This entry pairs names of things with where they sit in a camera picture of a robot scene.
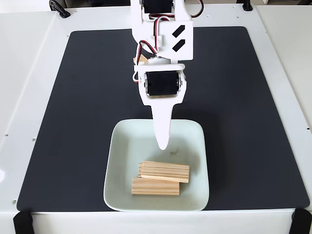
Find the white panel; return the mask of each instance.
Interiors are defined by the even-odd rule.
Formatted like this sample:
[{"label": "white panel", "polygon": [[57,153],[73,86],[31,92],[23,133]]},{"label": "white panel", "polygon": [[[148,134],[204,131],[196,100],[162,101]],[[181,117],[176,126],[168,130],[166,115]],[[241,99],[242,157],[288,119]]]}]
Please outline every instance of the white panel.
[{"label": "white panel", "polygon": [[49,0],[0,0],[0,13],[50,11]]},{"label": "white panel", "polygon": [[54,15],[0,14],[0,145]]},{"label": "white panel", "polygon": [[257,9],[311,128],[312,6]]}]

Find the wooden block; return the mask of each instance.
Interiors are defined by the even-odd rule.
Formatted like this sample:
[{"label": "wooden block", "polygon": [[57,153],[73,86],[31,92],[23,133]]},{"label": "wooden block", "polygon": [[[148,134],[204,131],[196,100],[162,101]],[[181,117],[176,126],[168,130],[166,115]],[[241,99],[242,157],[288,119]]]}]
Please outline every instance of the wooden block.
[{"label": "wooden block", "polygon": [[137,177],[141,177],[142,166],[143,166],[143,162],[140,162],[138,165],[138,176]]},{"label": "wooden block", "polygon": [[141,177],[188,183],[190,166],[183,164],[143,161]]},{"label": "wooden block", "polygon": [[180,195],[180,183],[174,181],[133,178],[134,195]]},{"label": "wooden block", "polygon": [[145,64],[148,64],[148,59],[144,55],[141,55],[138,62],[144,62]]}]

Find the bowl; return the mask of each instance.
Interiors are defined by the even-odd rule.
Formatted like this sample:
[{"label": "bowl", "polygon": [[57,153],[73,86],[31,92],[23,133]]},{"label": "bowl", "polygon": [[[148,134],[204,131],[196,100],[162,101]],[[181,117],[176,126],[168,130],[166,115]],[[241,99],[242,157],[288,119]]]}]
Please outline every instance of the bowl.
[{"label": "bowl", "polygon": [[[179,196],[132,195],[132,179],[143,161],[190,166]],[[152,119],[128,119],[114,128],[104,182],[104,201],[117,211],[199,211],[209,199],[204,133],[191,120],[173,119],[168,147],[157,144]]]}]

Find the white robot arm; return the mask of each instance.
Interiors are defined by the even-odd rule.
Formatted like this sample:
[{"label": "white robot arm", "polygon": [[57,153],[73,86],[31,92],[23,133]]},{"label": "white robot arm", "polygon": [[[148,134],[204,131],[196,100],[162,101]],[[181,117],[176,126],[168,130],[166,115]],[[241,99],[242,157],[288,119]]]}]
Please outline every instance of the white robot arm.
[{"label": "white robot arm", "polygon": [[[172,109],[186,91],[184,64],[193,59],[193,21],[184,0],[131,0],[132,35],[137,45],[133,75],[144,105],[150,105],[160,149],[169,142]],[[139,62],[141,51],[153,54],[148,64]]]}]

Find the black mat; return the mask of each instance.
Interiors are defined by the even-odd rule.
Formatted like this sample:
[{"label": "black mat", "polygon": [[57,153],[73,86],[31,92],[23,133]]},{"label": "black mat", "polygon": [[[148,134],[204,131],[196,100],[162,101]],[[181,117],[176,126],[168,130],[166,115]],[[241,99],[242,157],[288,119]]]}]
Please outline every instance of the black mat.
[{"label": "black mat", "polygon": [[[131,30],[71,34],[19,210],[111,211],[103,184],[113,128],[122,119],[151,118],[132,81],[135,51]],[[203,127],[210,183],[205,210],[307,207],[308,195],[247,30],[195,28],[194,60],[185,64],[187,91],[172,117]]]}]

